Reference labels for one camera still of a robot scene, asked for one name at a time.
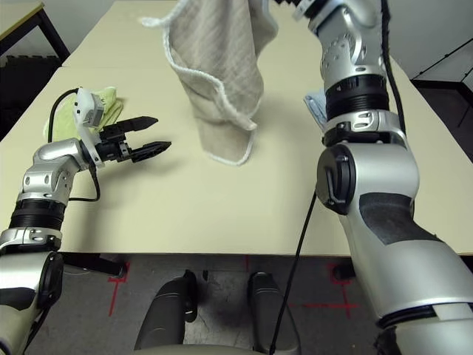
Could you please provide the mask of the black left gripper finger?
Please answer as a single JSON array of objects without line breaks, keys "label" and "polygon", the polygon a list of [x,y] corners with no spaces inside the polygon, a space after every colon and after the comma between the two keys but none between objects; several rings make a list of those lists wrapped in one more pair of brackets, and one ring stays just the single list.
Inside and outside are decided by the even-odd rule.
[{"label": "black left gripper finger", "polygon": [[124,132],[137,132],[149,128],[158,122],[157,118],[150,116],[140,116],[123,121]]},{"label": "black left gripper finger", "polygon": [[171,141],[155,141],[147,143],[138,149],[133,149],[130,157],[133,163],[137,163],[166,151],[171,146]]}]

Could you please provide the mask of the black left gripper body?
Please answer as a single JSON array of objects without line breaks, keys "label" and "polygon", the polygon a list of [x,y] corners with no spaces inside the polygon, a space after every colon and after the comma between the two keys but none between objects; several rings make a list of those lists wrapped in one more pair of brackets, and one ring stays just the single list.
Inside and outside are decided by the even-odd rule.
[{"label": "black left gripper body", "polygon": [[100,142],[95,145],[102,161],[121,162],[132,157],[132,150],[126,142],[126,133],[132,129],[131,123],[116,123],[103,127],[99,132]]}]

